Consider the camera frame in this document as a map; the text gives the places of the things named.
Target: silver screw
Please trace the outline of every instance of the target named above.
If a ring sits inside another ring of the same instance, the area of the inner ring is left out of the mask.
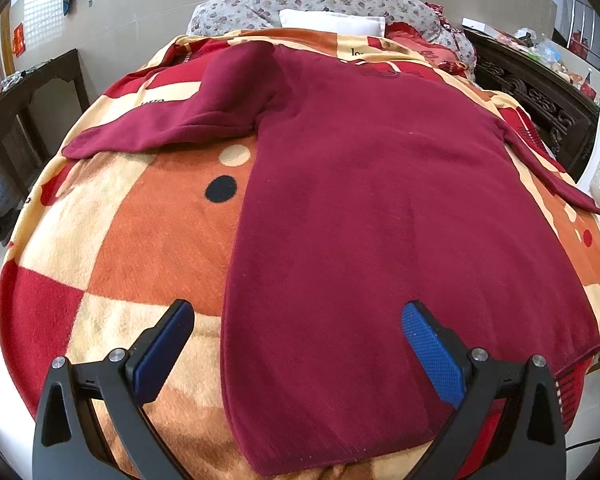
[[[117,363],[118,361],[122,361],[122,359],[125,358],[125,349],[123,348],[116,348],[115,350],[112,350],[111,352],[109,352],[109,361],[112,361],[114,363]]]
[[[62,368],[64,366],[65,362],[66,359],[64,357],[56,357],[53,361],[51,361],[51,367],[58,370],[58,368]]]
[[[471,350],[471,357],[474,361],[484,362],[489,357],[489,354],[484,348],[474,348]]]
[[[538,368],[544,368],[546,366],[546,359],[538,354],[534,355],[531,358],[531,362],[535,364]]]

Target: tiled floor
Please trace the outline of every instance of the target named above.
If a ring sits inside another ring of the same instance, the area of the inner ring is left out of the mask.
[[[5,249],[0,245],[0,266]],[[34,422],[24,407],[0,352],[0,449],[12,467],[31,480],[31,446]],[[573,427],[567,433],[567,446],[600,436],[600,372],[587,376],[585,389]],[[589,463],[598,445],[567,453],[567,478],[574,480]]]

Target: blue gripper pad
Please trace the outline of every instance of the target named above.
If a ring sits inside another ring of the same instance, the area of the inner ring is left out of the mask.
[[[191,304],[183,301],[134,368],[132,384],[134,399],[139,406],[157,398],[189,339],[194,316]]]
[[[402,310],[402,332],[440,399],[457,408],[466,393],[462,370],[413,303]]]

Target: checkered blanket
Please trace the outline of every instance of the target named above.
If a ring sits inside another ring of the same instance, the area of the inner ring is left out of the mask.
[[[386,63],[398,72],[405,63],[416,64],[507,121],[542,165],[573,184],[538,145],[533,124],[514,99],[432,68],[419,54],[383,38],[293,29],[235,31],[213,39],[179,36],[149,61],[144,73],[149,79],[152,68],[187,57],[203,45],[215,50],[245,41],[284,44],[345,62]],[[156,88],[139,84],[136,92],[119,98],[106,93],[78,120],[63,146],[83,130],[115,121],[145,102],[191,96],[196,83],[165,81]],[[513,152],[508,153],[522,186],[570,258],[600,332],[600,232],[595,217],[552,195]],[[194,333],[160,396],[145,411],[195,478],[259,478],[232,438],[222,409],[219,372],[224,282],[256,156],[253,134],[134,155],[104,152],[80,161],[58,152],[49,162],[21,212],[0,277],[0,343],[11,377],[33,415],[53,357],[64,354],[80,363],[101,360],[112,348],[128,348],[175,298],[185,298],[196,306]],[[227,193],[230,200],[223,198]],[[584,368],[571,371],[580,387]],[[580,398],[576,390],[569,396],[562,392],[567,425]],[[120,465],[132,471],[106,410],[99,403],[96,410]],[[284,478],[401,479],[428,445]]]

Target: sweatshirt sleeve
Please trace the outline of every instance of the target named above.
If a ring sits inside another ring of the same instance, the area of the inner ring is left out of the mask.
[[[501,124],[500,127],[504,133],[504,141],[510,146],[520,161],[522,161],[522,163],[538,177],[540,182],[542,182],[550,192],[560,196],[565,202],[574,207],[579,207],[585,211],[600,215],[600,208],[596,205],[596,202],[592,197],[561,179],[553,171],[545,168],[531,152],[529,147],[523,142],[520,136],[511,128],[504,124]]]
[[[267,41],[230,46],[209,62],[191,97],[178,100],[177,88],[158,87],[162,91],[155,95],[164,95],[163,100],[135,104],[113,122],[84,130],[62,154],[78,159],[99,152],[141,153],[174,142],[244,136],[280,86],[282,70],[274,50]]]

